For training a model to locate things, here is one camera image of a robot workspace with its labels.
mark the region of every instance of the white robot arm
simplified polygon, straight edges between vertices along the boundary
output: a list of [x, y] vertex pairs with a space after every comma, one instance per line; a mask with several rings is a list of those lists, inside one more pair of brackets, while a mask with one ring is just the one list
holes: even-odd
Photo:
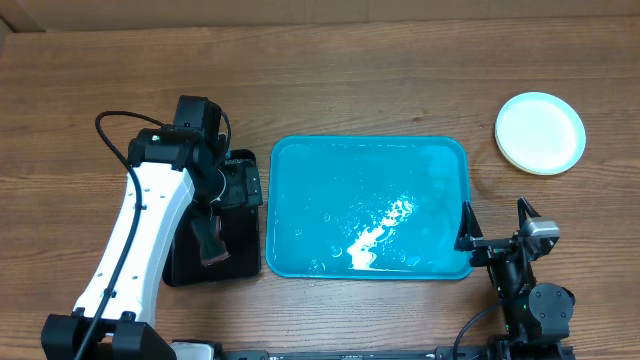
[[[103, 319], [118, 320], [125, 311], [133, 312], [136, 321], [155, 326], [156, 298], [162, 269], [173, 236], [194, 195], [188, 171], [172, 170], [170, 164], [142, 163], [134, 168], [143, 190], [140, 215], [129, 255], [115, 286], [115, 294], [107, 303]], [[113, 275], [124, 248], [135, 206], [135, 189], [131, 176], [120, 215], [89, 286], [80, 296], [74, 310], [84, 308], [84, 316], [94, 317], [102, 294]]]
[[[133, 116], [161, 128], [141, 130], [125, 159], [102, 132], [100, 120], [108, 115]], [[226, 135], [218, 133], [221, 117]], [[206, 98], [182, 96], [171, 125], [116, 111], [100, 114], [96, 129], [126, 166], [127, 187], [102, 260], [72, 314], [50, 315], [45, 323], [41, 342], [47, 359], [212, 360], [212, 344], [168, 345], [155, 332], [158, 287], [161, 278], [179, 286], [259, 271], [256, 210], [262, 192], [255, 157], [248, 150], [229, 152], [229, 121]], [[229, 254], [220, 237], [223, 218], [231, 224], [225, 241], [232, 239], [242, 250], [247, 232], [234, 227], [251, 229], [253, 223], [249, 237], [257, 269], [238, 271], [246, 257]], [[112, 342], [102, 343], [105, 336]]]

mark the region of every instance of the wooden table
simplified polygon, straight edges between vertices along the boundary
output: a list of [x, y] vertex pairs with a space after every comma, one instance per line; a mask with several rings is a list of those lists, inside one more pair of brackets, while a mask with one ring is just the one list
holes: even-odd
[[[559, 176], [521, 172], [495, 145], [500, 107], [534, 90], [584, 120], [585, 155]], [[10, 35], [0, 59], [0, 357], [43, 358], [44, 320], [70, 313], [113, 227], [125, 171], [95, 115], [171, 121], [182, 94], [228, 111], [233, 146], [258, 156], [265, 200], [271, 148], [286, 135], [454, 137], [485, 235], [515, 230], [520, 195], [560, 223], [559, 245], [534, 270], [577, 297], [567, 343], [582, 359], [637, 358], [640, 18], [625, 17]], [[121, 148], [145, 125], [106, 123]], [[484, 270], [461, 282], [321, 281], [264, 264], [251, 280], [163, 285], [157, 330], [227, 349], [429, 349], [451, 344], [494, 292]], [[463, 343], [484, 343], [500, 319]]]

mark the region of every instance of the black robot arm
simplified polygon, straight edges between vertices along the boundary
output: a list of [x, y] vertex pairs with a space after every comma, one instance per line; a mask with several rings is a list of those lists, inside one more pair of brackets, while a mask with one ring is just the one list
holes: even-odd
[[[531, 269], [532, 261], [556, 245], [558, 225], [540, 216], [525, 198], [518, 200], [518, 220], [520, 228], [511, 238], [485, 240], [470, 203], [463, 204], [455, 249], [471, 251], [471, 266], [487, 268], [508, 332], [489, 338], [483, 358], [575, 359], [573, 350], [560, 344], [569, 337], [575, 298], [558, 285], [538, 284]], [[453, 348], [447, 355], [458, 357]]]

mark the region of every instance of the cable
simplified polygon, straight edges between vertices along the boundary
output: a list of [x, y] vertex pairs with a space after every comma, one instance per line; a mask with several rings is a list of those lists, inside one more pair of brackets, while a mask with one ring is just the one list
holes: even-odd
[[162, 122], [160, 122], [158, 120], [155, 120], [155, 119], [152, 119], [152, 118], [150, 118], [148, 116], [132, 113], [132, 112], [129, 112], [129, 111], [105, 111], [103, 113], [100, 113], [96, 117], [96, 130], [98, 131], [98, 135], [100, 135], [100, 138], [102, 139], [102, 141], [104, 141], [104, 143], [107, 145], [107, 147], [109, 147], [109, 149], [111, 149], [111, 151], [116, 155], [118, 160], [120, 160], [122, 165], [124, 165], [124, 167], [127, 169], [127, 172], [131, 176], [131, 181], [133, 182], [133, 186], [135, 187], [136, 205], [134, 207], [133, 221], [131, 222], [131, 230], [129, 230], [129, 236], [127, 237], [127, 241], [125, 242], [124, 248], [122, 249], [122, 254], [120, 254], [120, 258], [118, 259], [116, 267], [113, 270], [113, 275], [111, 275], [111, 279], [109, 280], [109, 284], [107, 285], [107, 288], [104, 289], [104, 293], [102, 294], [102, 300], [100, 301], [100, 305], [98, 305], [98, 309], [96, 310], [96, 313], [93, 316], [93, 320], [91, 321], [91, 325], [89, 325], [89, 329], [87, 330], [87, 333], [85, 334], [84, 338], [82, 339], [82, 343], [80, 344], [80, 347], [78, 348], [78, 352], [76, 353], [75, 360], [81, 360], [82, 359], [82, 356], [84, 355], [85, 351], [87, 350], [87, 347], [89, 346], [89, 342], [91, 341], [91, 338], [93, 337], [93, 333], [96, 330], [96, 327], [98, 325], [98, 321], [102, 317], [102, 314], [104, 313], [104, 310], [107, 307], [107, 303], [109, 302], [109, 299], [111, 299], [111, 295], [113, 293], [113, 289], [116, 286], [116, 282], [118, 281], [118, 276], [120, 275], [120, 272], [122, 271], [122, 267], [124, 266], [124, 262], [127, 259], [127, 255], [129, 254], [129, 250], [131, 249], [131, 245], [133, 244], [133, 238], [136, 235], [136, 230], [138, 228], [138, 222], [140, 221], [140, 212], [142, 211], [142, 190], [141, 190], [141, 187], [140, 187], [140, 180], [138, 180], [138, 176], [136, 175], [135, 171], [133, 171], [133, 167], [131, 167], [131, 165], [128, 163], [127, 159], [115, 147], [115, 145], [113, 145], [113, 143], [109, 140], [109, 138], [107, 138], [107, 135], [105, 135], [104, 131], [102, 131], [102, 126], [100, 125], [100, 121], [102, 120], [102, 118], [107, 117], [107, 116], [114, 116], [114, 115], [135, 117], [135, 118], [138, 118], [138, 119], [146, 120], [146, 121], [148, 121], [150, 123], [153, 123], [153, 124], [156, 124], [156, 125], [159, 125], [159, 126], [164, 126], [165, 125]]
[[524, 279], [527, 276], [527, 272], [528, 272], [528, 262], [527, 262], [527, 254], [525, 253], [525, 249], [524, 249], [524, 240], [520, 240], [520, 253], [522, 253], [522, 273], [520, 274], [520, 284], [518, 285], [518, 289], [516, 290], [515, 293], [513, 293], [513, 297], [518, 296], [518, 294], [520, 294], [520, 291], [522, 290], [522, 288], [524, 287]]
[[231, 125], [229, 124], [229, 117], [227, 116], [227, 113], [225, 113], [224, 111], [222, 111], [222, 118], [224, 119], [224, 122], [227, 125], [227, 143], [224, 146], [224, 153], [214, 163], [215, 168], [218, 168], [218, 166], [227, 158], [227, 154], [229, 153], [229, 147], [231, 147]]
[[480, 311], [476, 316], [474, 316], [471, 320], [469, 320], [469, 322], [467, 323], [467, 325], [465, 325], [462, 330], [460, 330], [460, 332], [458, 333], [458, 336], [456, 337], [456, 341], [453, 343], [453, 360], [458, 360], [458, 346], [460, 345], [460, 340], [462, 340], [462, 336], [464, 335], [464, 333], [467, 332], [467, 330], [469, 330], [469, 328], [471, 328], [471, 326], [473, 326], [473, 324], [475, 324], [478, 320], [480, 320], [483, 316], [495, 311], [500, 305], [502, 305], [502, 301], [500, 301], [497, 304], [493, 304], [491, 306], [489, 306], [488, 308]]

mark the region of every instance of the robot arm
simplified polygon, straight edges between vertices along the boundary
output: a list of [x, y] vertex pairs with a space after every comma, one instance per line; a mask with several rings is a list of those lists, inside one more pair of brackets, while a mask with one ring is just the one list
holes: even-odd
[[[518, 200], [518, 220], [520, 228], [511, 238], [486, 240], [471, 204], [463, 204], [455, 249], [471, 252], [471, 266], [487, 268], [508, 332], [490, 337], [479, 354], [487, 359], [575, 359], [573, 349], [561, 344], [569, 337], [575, 297], [561, 286], [537, 283], [531, 268], [532, 261], [548, 255], [558, 242], [558, 224], [540, 216], [525, 198]], [[460, 358], [460, 337], [443, 359]]]
[[[161, 128], [141, 130], [124, 159], [101, 132], [99, 120], [106, 115], [139, 117]], [[219, 134], [221, 117], [226, 134]], [[226, 115], [201, 97], [180, 97], [170, 125], [143, 115], [106, 112], [96, 126], [127, 166], [127, 188], [100, 265], [72, 314], [50, 315], [45, 323], [41, 342], [47, 359], [211, 360], [211, 344], [182, 341], [169, 346], [153, 330], [158, 287], [161, 278], [179, 286], [259, 271], [256, 208], [262, 192], [255, 157], [248, 150], [229, 152]], [[244, 253], [228, 251], [220, 238], [224, 219], [230, 224], [225, 241]], [[251, 223], [254, 234], [247, 230]], [[234, 232], [234, 227], [244, 232]], [[256, 249], [258, 267], [237, 271], [239, 263], [243, 269], [251, 263], [249, 241], [255, 243], [249, 245]], [[108, 335], [111, 344], [103, 344]]]
[[[195, 188], [189, 172], [173, 170], [171, 164], [144, 162], [134, 171], [143, 189], [143, 211], [115, 294], [107, 303], [102, 318], [118, 320], [128, 311], [135, 314], [136, 321], [154, 326], [162, 270], [178, 223], [193, 200]], [[74, 310], [83, 308], [85, 317], [94, 317], [122, 253], [133, 218], [134, 191], [131, 176], [128, 176], [120, 215], [102, 261], [74, 307]]]

